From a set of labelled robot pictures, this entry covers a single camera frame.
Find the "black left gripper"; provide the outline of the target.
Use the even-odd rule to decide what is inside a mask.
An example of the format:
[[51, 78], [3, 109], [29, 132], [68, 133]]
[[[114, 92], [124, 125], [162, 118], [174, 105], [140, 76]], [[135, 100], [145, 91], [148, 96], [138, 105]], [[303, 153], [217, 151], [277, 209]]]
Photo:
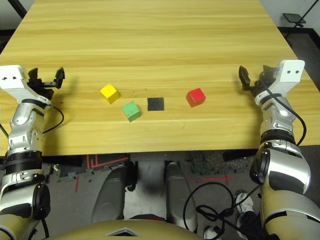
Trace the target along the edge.
[[56, 74], [55, 79], [52, 82], [42, 82], [40, 78], [38, 78], [38, 68], [33, 68], [28, 72], [29, 81], [27, 85], [34, 90], [37, 94], [42, 97], [51, 100], [54, 94], [52, 88], [60, 89], [63, 84], [63, 80], [65, 79], [65, 71], [63, 67], [60, 67]]

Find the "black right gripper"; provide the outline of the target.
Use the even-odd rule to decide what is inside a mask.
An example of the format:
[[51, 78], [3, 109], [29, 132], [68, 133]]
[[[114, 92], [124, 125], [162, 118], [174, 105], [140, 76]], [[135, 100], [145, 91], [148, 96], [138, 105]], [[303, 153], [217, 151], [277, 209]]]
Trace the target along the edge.
[[252, 96], [257, 97], [258, 94], [264, 92], [266, 88], [270, 87], [275, 82], [274, 75], [276, 71], [276, 67], [263, 65], [259, 79], [256, 80], [254, 86], [251, 87], [248, 70], [241, 65], [238, 69], [238, 76], [242, 84], [242, 90], [250, 90]]

